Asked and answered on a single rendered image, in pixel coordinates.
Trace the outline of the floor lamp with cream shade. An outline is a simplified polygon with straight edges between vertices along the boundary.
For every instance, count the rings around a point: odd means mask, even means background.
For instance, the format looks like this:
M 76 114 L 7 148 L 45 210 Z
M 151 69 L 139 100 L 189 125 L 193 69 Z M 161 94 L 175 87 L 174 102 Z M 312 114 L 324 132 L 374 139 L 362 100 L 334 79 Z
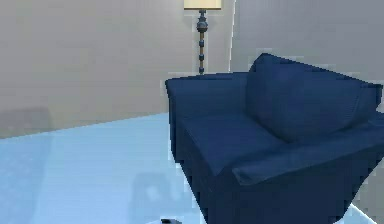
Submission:
M 204 47 L 205 47 L 205 33 L 208 31 L 208 22 L 206 13 L 208 10 L 221 10 L 222 0 L 183 0 L 184 10 L 197 10 L 200 14 L 196 24 L 196 30 L 199 33 L 199 74 L 203 75 L 204 69 Z

